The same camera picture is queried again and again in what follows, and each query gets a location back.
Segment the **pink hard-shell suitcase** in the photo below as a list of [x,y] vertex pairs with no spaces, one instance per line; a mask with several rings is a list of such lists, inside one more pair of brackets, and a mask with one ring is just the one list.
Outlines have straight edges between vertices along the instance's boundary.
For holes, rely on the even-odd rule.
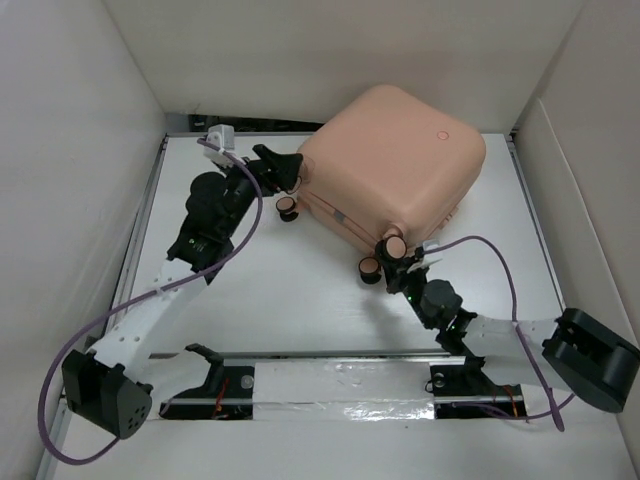
[[384,277],[455,213],[486,156],[472,126],[390,85],[372,87],[311,135],[297,183],[276,209],[309,211],[359,249],[366,284]]

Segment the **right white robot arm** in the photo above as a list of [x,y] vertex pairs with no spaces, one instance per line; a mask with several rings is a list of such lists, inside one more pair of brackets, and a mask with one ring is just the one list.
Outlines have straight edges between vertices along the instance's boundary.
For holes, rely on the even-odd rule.
[[464,358],[474,393],[502,384],[546,385],[608,413],[624,410],[639,372],[639,350],[586,312],[566,308],[547,320],[493,319],[467,311],[451,283],[429,280],[408,260],[383,266],[388,292],[407,299],[447,353]]

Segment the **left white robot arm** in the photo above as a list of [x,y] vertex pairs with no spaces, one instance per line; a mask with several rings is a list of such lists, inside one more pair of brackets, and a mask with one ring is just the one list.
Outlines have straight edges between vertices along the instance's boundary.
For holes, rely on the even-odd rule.
[[240,160],[215,148],[217,168],[192,181],[186,218],[150,297],[128,307],[88,352],[73,350],[62,363],[70,410],[119,440],[130,438],[153,404],[165,399],[162,388],[170,397],[189,389],[208,397],[222,387],[224,359],[201,344],[186,346],[176,358],[177,374],[165,380],[153,379],[149,357],[182,310],[238,253],[231,238],[251,205],[297,185],[301,154],[279,154],[263,144],[253,151],[256,159]]

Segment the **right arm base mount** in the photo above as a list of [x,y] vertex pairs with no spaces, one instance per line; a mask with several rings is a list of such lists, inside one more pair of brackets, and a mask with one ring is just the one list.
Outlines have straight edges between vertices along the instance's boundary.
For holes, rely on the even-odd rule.
[[517,419],[527,415],[520,385],[499,385],[464,357],[436,357],[428,362],[424,390],[433,397],[437,420]]

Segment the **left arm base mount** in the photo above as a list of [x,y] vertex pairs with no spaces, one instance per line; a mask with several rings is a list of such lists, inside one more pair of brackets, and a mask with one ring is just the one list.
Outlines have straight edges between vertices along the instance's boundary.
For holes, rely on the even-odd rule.
[[206,376],[195,387],[161,403],[159,416],[165,420],[251,420],[255,367],[227,365],[222,355],[198,343],[185,350],[207,362]]

